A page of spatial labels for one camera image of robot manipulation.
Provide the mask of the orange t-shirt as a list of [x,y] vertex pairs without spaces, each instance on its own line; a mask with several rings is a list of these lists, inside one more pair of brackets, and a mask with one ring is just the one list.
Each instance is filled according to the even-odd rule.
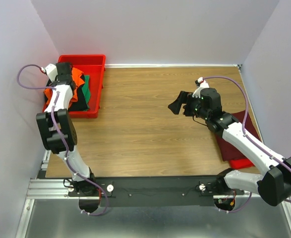
[[[82,92],[82,87],[85,83],[84,74],[82,71],[76,68],[72,68],[72,80],[75,83],[75,89],[72,98],[69,101],[68,108],[70,110],[72,104],[77,103],[78,105],[85,100],[84,94]],[[44,90],[44,98],[45,98],[45,104],[46,107],[49,105],[50,100],[53,96],[53,90],[52,89],[45,89]]]

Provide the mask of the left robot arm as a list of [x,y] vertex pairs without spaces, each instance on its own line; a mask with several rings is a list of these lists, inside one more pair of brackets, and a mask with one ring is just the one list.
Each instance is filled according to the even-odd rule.
[[42,71],[49,77],[46,109],[36,115],[45,149],[63,160],[71,172],[70,187],[77,193],[92,196],[97,191],[95,176],[77,150],[77,134],[68,108],[76,93],[75,71],[69,62],[49,64]]

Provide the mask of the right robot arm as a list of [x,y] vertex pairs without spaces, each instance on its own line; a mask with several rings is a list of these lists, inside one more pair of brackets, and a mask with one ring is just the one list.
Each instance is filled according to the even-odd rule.
[[229,189],[246,190],[260,197],[269,205],[277,206],[291,196],[291,157],[284,158],[266,147],[230,113],[223,111],[221,96],[214,88],[181,91],[168,105],[173,114],[181,109],[187,117],[202,118],[208,129],[234,146],[259,170],[259,174],[227,169],[218,174],[220,192]]

